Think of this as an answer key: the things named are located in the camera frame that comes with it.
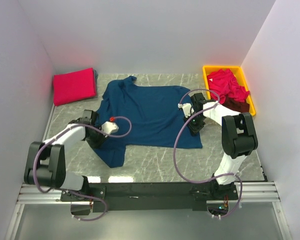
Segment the blue t-shirt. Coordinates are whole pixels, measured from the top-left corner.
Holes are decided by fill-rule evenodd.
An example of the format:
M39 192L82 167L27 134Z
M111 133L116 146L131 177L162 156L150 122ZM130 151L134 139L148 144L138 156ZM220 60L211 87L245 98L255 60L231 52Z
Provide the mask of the blue t-shirt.
M109 138L94 152L110 168L121 167L125 161L127 145L172 148L184 125L184 113L178 109L183 100L190 103L183 86L138 86L135 76L112 80L102 96L96 124L111 117L119 127L122 138Z

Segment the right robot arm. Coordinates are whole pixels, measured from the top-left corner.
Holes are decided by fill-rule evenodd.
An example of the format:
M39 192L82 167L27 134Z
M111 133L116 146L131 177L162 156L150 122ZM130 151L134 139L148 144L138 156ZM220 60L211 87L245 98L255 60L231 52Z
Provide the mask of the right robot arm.
M221 126L221 145L223 157L213 176L221 176L209 182L209 192L212 200L220 200L235 190L235 174L243 161L258 147L257 134L252 115L249 112L231 110L213 100L207 100L202 93L190 97L191 102L181 105L186 122L197 112L203 113L194 117L187 127L195 136L209 118Z

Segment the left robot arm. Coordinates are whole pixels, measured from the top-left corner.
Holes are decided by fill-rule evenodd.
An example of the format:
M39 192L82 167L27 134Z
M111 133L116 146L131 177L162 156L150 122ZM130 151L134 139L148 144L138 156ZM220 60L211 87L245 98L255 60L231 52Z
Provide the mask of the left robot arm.
M82 117L72 120L66 128L45 141L34 141L28 149L23 181L36 185L45 193L53 189L71 190L78 201L84 201L93 194L87 176L76 175L66 171L66 151L80 141L87 141L93 146L100 146L106 136L91 129L93 126L105 131L100 124L96 125L99 114L96 111L84 110Z

